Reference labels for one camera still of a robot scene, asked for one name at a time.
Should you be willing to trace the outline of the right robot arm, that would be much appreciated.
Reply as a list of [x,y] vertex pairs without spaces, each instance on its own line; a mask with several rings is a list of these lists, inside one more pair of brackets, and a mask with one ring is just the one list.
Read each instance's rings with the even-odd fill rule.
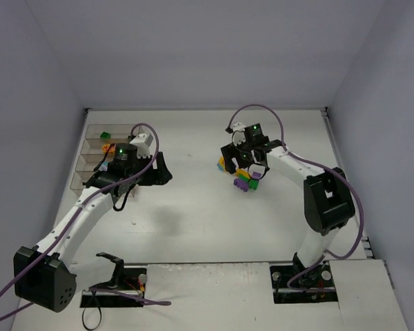
[[225,170],[265,167],[274,170],[299,186],[303,192],[304,217],[308,225],[305,239],[294,254],[293,265],[303,271],[324,256],[336,234],[355,214],[350,190],[340,168],[324,169],[300,161],[279,139],[271,140],[260,124],[234,123],[226,128],[231,142],[221,148]]

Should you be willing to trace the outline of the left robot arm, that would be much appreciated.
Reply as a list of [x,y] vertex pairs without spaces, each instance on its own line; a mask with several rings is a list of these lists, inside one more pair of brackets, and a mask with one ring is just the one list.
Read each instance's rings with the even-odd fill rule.
[[110,211],[121,211],[118,200],[137,185],[165,185],[172,175],[162,152],[140,158],[138,147],[115,146],[115,156],[105,171],[97,170],[84,185],[81,196],[54,230],[31,248],[14,255],[14,293],[21,299],[60,312],[72,297],[96,285],[115,289],[123,282],[124,261],[106,252],[76,263],[74,257],[96,226]]

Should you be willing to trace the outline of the orange flower lego piece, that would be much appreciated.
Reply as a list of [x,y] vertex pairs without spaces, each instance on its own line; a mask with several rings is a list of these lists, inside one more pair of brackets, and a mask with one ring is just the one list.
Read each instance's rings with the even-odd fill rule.
[[105,144],[101,147],[103,153],[113,154],[115,152],[115,144]]

